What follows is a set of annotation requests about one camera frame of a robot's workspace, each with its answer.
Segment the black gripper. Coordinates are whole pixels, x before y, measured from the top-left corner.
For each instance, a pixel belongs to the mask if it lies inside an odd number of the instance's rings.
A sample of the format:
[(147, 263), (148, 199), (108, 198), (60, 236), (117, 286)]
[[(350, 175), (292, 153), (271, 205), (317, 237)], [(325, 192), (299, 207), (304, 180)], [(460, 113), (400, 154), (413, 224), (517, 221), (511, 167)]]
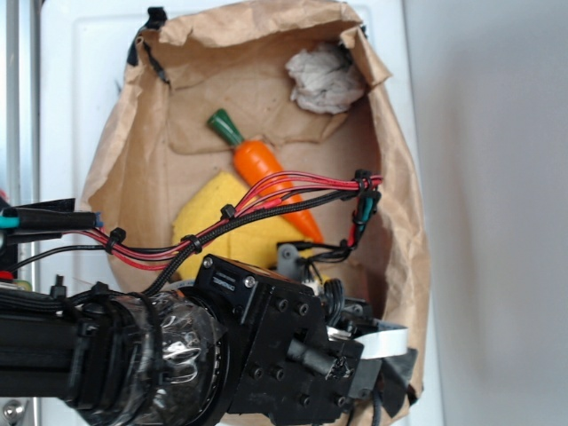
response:
[(208, 254), (192, 299), (225, 327), (217, 345), (213, 394), (192, 421), (262, 414), (274, 425), (334, 422), (369, 400), (382, 362), (360, 342), (378, 324), (348, 312), (340, 280), (322, 295), (276, 272)]

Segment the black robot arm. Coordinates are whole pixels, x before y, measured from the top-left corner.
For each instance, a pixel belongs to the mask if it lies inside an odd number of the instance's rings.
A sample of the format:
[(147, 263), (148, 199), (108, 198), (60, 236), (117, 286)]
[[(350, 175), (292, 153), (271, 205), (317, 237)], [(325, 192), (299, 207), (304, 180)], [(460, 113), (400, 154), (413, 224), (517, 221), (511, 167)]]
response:
[(206, 256), (196, 282), (153, 296), (99, 283), (69, 297), (1, 293), (1, 393), (59, 398), (91, 425), (215, 425), (261, 414), (323, 424), (359, 400), (381, 407), (382, 363), (360, 337), (334, 338), (344, 306), (275, 272)]

